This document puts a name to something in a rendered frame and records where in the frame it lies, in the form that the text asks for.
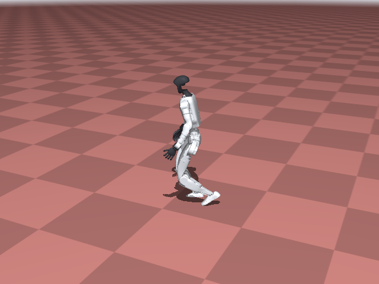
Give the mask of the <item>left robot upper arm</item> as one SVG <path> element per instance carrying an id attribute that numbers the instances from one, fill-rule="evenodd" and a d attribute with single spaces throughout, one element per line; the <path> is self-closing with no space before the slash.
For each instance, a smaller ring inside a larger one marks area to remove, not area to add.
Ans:
<path id="1" fill-rule="evenodd" d="M 191 119 L 191 114 L 190 114 L 190 103 L 188 102 L 188 100 L 183 100 L 181 103 L 180 103 L 180 109 L 182 111 L 182 114 L 183 114 L 183 118 L 184 120 L 186 121 L 186 124 L 189 124 L 190 126 L 190 131 L 192 130 L 192 119 Z"/>

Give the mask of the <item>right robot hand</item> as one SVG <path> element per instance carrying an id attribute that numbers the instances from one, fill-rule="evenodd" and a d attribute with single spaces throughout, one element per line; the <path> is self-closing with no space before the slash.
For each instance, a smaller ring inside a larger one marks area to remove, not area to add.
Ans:
<path id="1" fill-rule="evenodd" d="M 177 139 L 179 139 L 180 135 L 182 134 L 181 132 L 182 132 L 182 130 L 183 130 L 183 127 L 184 127 L 184 124 L 182 124 L 182 125 L 180 126 L 180 129 L 178 129 L 177 131 L 175 131 L 175 132 L 173 133 L 173 141 L 177 142 Z M 175 139 L 176 139 L 176 140 L 175 140 Z"/>

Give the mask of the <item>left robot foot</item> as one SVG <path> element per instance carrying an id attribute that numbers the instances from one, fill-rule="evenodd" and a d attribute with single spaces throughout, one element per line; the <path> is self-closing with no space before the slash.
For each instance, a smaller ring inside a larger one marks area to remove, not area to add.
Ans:
<path id="1" fill-rule="evenodd" d="M 201 203 L 202 206 L 210 203 L 211 201 L 213 201 L 214 199 L 216 199 L 220 196 L 220 194 L 217 191 L 214 191 L 211 195 L 212 196 L 209 195 L 205 198 L 205 200 L 202 201 L 202 203 Z"/>

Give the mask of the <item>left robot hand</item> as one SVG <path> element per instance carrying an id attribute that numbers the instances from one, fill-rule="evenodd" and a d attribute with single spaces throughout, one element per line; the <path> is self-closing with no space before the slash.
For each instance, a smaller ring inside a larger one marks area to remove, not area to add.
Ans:
<path id="1" fill-rule="evenodd" d="M 176 142 L 177 143 L 177 142 Z M 176 144 L 175 143 L 175 144 Z M 170 148 L 170 149 L 167 149 L 167 150 L 164 150 L 164 151 L 168 151 L 166 154 L 164 154 L 163 156 L 166 156 L 167 154 L 167 156 L 165 157 L 165 158 L 167 158 L 169 155 L 169 157 L 168 157 L 168 159 L 170 159 L 170 157 L 171 157 L 171 159 L 170 160 L 172 160 L 172 158 L 175 156 L 175 154 L 176 154 L 176 151 L 178 151 L 179 149 L 176 149 L 174 146 L 175 146 L 175 144 L 172 146 L 172 148 Z"/>

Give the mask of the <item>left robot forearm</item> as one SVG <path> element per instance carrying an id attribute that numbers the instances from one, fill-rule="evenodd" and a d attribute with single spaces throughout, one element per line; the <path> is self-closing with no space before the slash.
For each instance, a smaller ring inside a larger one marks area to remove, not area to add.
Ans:
<path id="1" fill-rule="evenodd" d="M 180 138 L 178 139 L 177 143 L 174 146 L 176 149 L 179 149 L 181 145 L 184 144 L 184 140 L 186 140 L 187 137 L 189 136 L 189 131 L 190 131 L 190 125 L 185 124 L 181 132 L 182 134 L 180 135 Z"/>

